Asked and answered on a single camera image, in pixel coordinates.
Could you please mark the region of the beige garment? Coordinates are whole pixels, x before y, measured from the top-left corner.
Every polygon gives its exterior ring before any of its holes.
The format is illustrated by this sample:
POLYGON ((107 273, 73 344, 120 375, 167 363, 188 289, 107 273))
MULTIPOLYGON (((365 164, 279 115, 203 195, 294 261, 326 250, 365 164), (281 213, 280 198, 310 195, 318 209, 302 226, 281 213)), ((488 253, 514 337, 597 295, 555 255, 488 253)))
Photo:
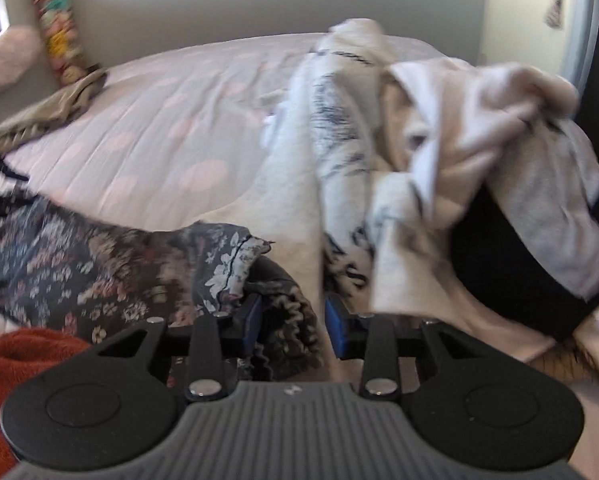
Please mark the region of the beige garment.
POLYGON ((0 124, 0 155, 14 152, 81 117, 104 90, 107 78, 107 70, 94 70, 5 119, 0 124))

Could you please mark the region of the white door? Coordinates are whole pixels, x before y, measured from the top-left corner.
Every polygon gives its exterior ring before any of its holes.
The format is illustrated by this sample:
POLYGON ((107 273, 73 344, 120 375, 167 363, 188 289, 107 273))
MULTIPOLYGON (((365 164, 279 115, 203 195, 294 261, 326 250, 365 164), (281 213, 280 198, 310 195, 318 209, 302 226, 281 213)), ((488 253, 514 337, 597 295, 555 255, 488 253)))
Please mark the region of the white door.
POLYGON ((552 0, 485 0, 478 63, 519 62, 586 88, 599 32, 599 0, 563 0, 562 27, 545 14, 552 0))

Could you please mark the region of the dark floral garment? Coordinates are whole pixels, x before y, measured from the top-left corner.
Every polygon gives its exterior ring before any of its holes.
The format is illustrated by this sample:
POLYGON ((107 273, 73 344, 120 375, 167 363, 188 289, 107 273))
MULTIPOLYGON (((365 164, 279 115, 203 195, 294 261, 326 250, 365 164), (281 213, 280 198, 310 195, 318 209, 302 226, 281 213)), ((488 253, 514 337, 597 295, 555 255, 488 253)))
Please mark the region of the dark floral garment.
POLYGON ((1 156, 0 175, 14 180, 0 194, 0 315, 15 325, 99 344, 148 318, 184 327, 234 314, 256 295, 260 329, 240 375, 282 380, 320 366, 315 312, 267 240, 226 223, 114 226, 31 194, 1 156))

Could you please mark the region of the tube of plush toys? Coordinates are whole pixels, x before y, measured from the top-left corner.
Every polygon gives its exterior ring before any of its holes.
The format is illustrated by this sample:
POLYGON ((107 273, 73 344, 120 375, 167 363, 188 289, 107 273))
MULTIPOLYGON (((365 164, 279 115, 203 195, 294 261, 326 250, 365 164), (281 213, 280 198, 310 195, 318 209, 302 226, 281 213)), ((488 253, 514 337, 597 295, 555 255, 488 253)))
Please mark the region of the tube of plush toys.
POLYGON ((72 0, 34 0, 40 32, 56 78, 63 86, 89 73, 72 0))

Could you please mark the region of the white and black patterned garment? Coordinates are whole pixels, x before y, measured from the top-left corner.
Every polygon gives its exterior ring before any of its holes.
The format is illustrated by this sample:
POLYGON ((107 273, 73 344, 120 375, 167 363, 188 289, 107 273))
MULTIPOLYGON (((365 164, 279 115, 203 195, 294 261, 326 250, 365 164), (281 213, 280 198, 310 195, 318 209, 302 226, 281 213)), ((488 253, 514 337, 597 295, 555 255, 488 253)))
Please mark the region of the white and black patterned garment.
POLYGON ((599 308, 599 162, 576 89, 528 65, 400 62, 349 20, 301 62, 252 186, 212 222, 269 238, 311 301, 437 318, 522 361, 599 308))

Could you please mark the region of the red towel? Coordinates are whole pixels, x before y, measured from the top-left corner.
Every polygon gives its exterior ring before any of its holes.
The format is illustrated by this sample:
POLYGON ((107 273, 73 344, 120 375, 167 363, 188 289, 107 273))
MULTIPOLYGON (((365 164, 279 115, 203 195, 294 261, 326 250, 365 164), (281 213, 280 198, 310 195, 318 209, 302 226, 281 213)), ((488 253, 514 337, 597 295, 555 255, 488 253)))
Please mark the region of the red towel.
MULTIPOLYGON (((0 408, 17 386, 89 348, 80 338, 46 328, 23 328, 0 336, 0 408)), ((0 429, 0 478, 14 465, 0 429)))

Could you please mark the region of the pink dotted bed sheet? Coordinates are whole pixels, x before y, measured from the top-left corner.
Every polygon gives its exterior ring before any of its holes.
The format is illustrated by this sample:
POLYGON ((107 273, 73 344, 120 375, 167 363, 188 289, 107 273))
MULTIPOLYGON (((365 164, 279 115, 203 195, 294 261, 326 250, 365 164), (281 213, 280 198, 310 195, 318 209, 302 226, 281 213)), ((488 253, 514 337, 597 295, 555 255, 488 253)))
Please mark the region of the pink dotted bed sheet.
POLYGON ((54 203, 116 226, 172 231, 233 202, 268 155, 276 104, 316 42, 252 38, 114 67, 81 116, 8 155, 32 192, 8 221, 29 229, 54 203))

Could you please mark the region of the pink plush cushion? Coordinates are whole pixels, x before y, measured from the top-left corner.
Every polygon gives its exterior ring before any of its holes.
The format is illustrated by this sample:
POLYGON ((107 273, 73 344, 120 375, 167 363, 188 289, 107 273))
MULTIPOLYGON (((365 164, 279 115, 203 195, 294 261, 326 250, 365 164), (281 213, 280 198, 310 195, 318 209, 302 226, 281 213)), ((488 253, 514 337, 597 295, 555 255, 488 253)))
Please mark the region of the pink plush cushion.
POLYGON ((0 35, 0 92, 17 84, 38 62, 39 34, 30 26, 11 26, 0 35))

